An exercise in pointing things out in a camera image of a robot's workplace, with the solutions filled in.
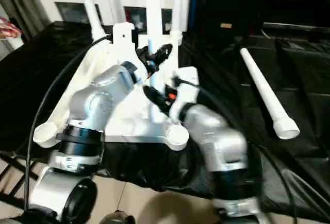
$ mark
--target black wire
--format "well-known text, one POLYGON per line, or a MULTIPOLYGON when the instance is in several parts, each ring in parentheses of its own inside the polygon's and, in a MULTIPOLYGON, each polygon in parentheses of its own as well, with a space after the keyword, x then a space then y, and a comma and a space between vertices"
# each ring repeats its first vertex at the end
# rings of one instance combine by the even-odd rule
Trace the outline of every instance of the black wire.
POLYGON ((24 210, 28 210, 28 198, 29 198, 29 173, 30 173, 30 164, 31 164, 31 150, 32 150, 32 144, 33 144, 33 134, 34 130, 36 128, 40 113, 42 112, 42 109, 45 106, 45 103, 47 99, 50 96, 50 93, 52 92, 54 86, 58 83, 58 81, 71 69, 71 67, 94 45, 97 43, 106 40, 106 39, 111 39, 111 36, 107 35, 105 37, 102 37, 98 40, 95 40, 91 45, 86 47, 84 50, 78 53, 63 69, 62 71, 58 74, 58 76, 54 79, 52 84, 49 86, 48 90, 46 91, 45 95, 43 96, 43 99, 38 107, 38 110, 36 112, 36 115, 33 119, 33 123, 30 129, 30 134, 29 134, 29 140, 28 140, 28 146, 27 146, 27 157, 26 157, 26 164, 25 164, 25 184, 24 184, 24 210))
MULTIPOLYGON (((234 129, 237 129, 239 131, 242 131, 242 127, 241 125, 239 124, 239 122, 237 121, 237 119, 230 113, 230 111, 227 109, 227 107, 221 103, 219 101, 218 98, 216 98, 213 94, 211 94, 209 91, 207 91, 205 88, 201 87, 200 85, 197 85, 197 84, 194 84, 190 81, 185 81, 185 80, 182 80, 178 77, 175 77, 174 78, 174 82, 176 84, 180 84, 180 83, 185 83, 185 84, 188 84, 188 85, 192 85, 198 89, 200 89, 201 93, 204 94, 206 97, 208 97, 214 105, 216 105, 216 107, 218 108, 218 110, 221 112, 222 115, 224 115, 229 123, 232 125, 232 127, 234 129)), ((259 144, 255 143, 255 142, 252 142, 250 141, 254 146, 256 146, 260 152, 263 153, 263 155, 269 160, 271 166, 274 168, 274 170, 276 171, 277 175, 279 176, 283 186, 284 186, 284 189, 288 195, 288 198, 289 198, 289 202, 290 202, 290 205, 291 205, 291 208, 292 208, 292 218, 293 218, 293 224, 298 224, 298 219, 297 219, 297 214, 296 214, 296 206, 295 206, 295 202, 294 202, 294 198, 293 198, 293 194, 292 194, 292 191, 286 181, 286 179, 284 178, 282 172, 280 171, 279 167, 276 165, 275 161, 271 158, 271 156, 266 152, 266 150, 260 146, 259 144)))

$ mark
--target white pipe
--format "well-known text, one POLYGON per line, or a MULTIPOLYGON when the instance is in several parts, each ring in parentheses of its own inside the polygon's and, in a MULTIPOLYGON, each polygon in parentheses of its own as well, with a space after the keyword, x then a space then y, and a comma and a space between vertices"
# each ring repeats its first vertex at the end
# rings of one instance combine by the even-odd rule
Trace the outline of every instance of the white pipe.
POLYGON ((85 9, 87 12, 87 16, 89 19, 89 23, 92 28, 92 37, 93 40, 100 39, 104 37, 106 34, 101 26, 100 20, 97 15, 95 3, 93 0, 84 0, 85 1, 85 9))
POLYGON ((172 30, 173 31, 180 31, 181 3, 182 3, 182 0, 174 0, 173 10, 172 10, 172 30))
MULTIPOLYGON (((146 23, 148 34, 148 49, 149 53, 155 53, 162 43, 162 18, 161 18, 161 5, 160 0, 146 0, 146 23)), ((158 91, 164 91, 163 75, 159 72, 153 74, 150 78, 150 86, 158 91)), ((159 111, 154 104, 150 105, 150 118, 153 122, 161 122, 163 114, 159 111)))
POLYGON ((240 53, 273 119, 273 128, 276 135, 283 140, 298 136, 300 133, 298 126, 284 110, 249 51, 246 48, 242 48, 240 53))

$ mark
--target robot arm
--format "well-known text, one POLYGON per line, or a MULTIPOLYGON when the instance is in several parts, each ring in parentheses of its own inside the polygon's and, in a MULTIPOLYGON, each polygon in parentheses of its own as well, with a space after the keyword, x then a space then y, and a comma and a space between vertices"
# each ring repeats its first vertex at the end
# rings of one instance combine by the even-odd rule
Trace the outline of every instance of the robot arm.
POLYGON ((136 64, 114 65, 77 91, 69 103, 70 116, 56 135, 60 148, 41 173, 29 198, 29 210, 0 223, 85 223, 97 188, 92 181, 101 161, 104 129, 116 106, 169 57, 172 45, 162 46, 136 64))
MULTIPOLYGON (((194 80, 191 74, 181 75, 182 78, 186 76, 194 80)), ((267 223, 259 209, 255 182, 250 180, 245 137, 229 127, 224 117, 203 105, 190 102, 192 98, 189 96, 198 92, 194 86, 179 85, 174 101, 147 86, 144 92, 162 112, 180 121, 199 145, 213 177, 213 206, 223 223, 267 223)))

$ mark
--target floor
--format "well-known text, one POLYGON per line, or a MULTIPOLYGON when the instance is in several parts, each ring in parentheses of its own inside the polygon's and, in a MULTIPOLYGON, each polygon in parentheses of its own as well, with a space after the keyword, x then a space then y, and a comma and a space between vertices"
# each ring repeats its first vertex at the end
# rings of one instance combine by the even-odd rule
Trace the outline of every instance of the floor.
MULTIPOLYGON (((7 164, 0 160, 0 172, 7 164)), ((39 173, 44 165, 34 168, 39 173)), ((6 178, 0 182, 0 191, 9 192, 19 180, 22 173, 11 169, 6 178)), ((98 187, 96 205, 88 224, 99 223, 104 216, 119 209, 133 215, 137 224, 213 224, 217 217, 212 211, 209 200, 178 194, 174 192, 158 193, 149 188, 141 188, 131 183, 115 179, 95 177, 98 187)), ((17 197, 23 197, 23 187, 17 197)), ((0 219, 21 214, 21 210, 0 202, 0 219)), ((290 224, 292 218, 282 215, 271 215, 275 223, 290 224)), ((310 220, 300 220, 299 224, 317 224, 310 220)))

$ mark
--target red object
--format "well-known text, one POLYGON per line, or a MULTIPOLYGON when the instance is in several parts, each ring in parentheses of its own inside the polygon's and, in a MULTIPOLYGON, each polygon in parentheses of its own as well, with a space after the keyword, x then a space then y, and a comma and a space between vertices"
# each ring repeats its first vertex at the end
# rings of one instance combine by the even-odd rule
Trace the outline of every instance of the red object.
POLYGON ((175 94, 169 94, 169 98, 170 99, 176 99, 176 95, 175 94))
POLYGON ((11 22, 0 17, 0 38, 18 38, 22 32, 11 22))

